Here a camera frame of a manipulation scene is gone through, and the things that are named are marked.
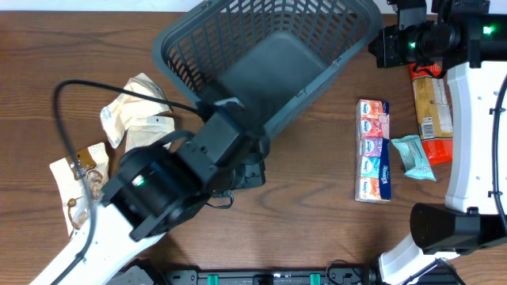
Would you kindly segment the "orange tan cracker package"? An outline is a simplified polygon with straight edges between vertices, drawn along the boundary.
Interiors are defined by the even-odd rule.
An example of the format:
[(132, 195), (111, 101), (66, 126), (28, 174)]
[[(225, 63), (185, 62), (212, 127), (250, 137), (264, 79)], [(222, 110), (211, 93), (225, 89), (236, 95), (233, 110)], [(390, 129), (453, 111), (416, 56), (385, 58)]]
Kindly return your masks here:
[(452, 161), (453, 128), (441, 68), (409, 65), (419, 135), (430, 165)]

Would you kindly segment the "teal small snack packet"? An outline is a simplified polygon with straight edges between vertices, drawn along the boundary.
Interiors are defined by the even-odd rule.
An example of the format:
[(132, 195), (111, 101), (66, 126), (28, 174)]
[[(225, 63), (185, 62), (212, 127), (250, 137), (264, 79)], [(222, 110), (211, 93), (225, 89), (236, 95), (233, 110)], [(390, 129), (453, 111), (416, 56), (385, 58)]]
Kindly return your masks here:
[(436, 181), (418, 135), (407, 135), (391, 142), (401, 155), (407, 177)]

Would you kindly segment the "grey plastic lattice basket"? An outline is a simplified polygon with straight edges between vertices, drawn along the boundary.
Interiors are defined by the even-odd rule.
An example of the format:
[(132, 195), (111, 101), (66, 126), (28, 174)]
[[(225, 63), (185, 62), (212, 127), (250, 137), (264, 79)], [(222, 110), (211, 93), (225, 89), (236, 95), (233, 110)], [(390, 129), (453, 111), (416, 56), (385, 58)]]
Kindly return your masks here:
[(216, 0), (162, 30), (155, 66), (198, 109), (235, 101), (277, 136), (382, 24), (372, 0)]

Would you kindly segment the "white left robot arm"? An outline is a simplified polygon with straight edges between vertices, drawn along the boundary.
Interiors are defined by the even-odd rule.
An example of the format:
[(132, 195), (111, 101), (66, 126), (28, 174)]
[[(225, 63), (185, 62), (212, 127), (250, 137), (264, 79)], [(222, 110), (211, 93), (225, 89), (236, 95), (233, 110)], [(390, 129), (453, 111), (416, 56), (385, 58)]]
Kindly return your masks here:
[(229, 101), (197, 134), (173, 131), (128, 151), (120, 170), (90, 206), (83, 230), (34, 279), (35, 284), (103, 284), (130, 259), (192, 219), (236, 170), (269, 149), (261, 111)]

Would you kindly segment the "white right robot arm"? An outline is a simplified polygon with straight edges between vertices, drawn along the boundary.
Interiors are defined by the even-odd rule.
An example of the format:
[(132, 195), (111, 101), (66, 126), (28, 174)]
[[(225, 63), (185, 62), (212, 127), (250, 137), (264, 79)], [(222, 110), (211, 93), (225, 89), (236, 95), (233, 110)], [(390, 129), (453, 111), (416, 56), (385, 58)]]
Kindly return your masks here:
[(506, 242), (506, 17), (487, 1), (394, 0), (398, 23), (369, 44), (381, 68), (441, 63), (452, 99), (452, 171), (442, 204), (417, 203), (410, 233), (364, 284), (458, 283), (451, 259)]

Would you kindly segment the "Kleenex tissue multipack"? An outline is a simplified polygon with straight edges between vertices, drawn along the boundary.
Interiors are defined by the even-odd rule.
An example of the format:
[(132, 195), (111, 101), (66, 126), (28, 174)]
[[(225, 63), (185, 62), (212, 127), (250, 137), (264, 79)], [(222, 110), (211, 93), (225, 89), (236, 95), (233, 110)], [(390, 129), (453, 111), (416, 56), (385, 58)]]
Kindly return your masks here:
[(391, 201), (389, 103), (359, 99), (356, 104), (355, 201)]

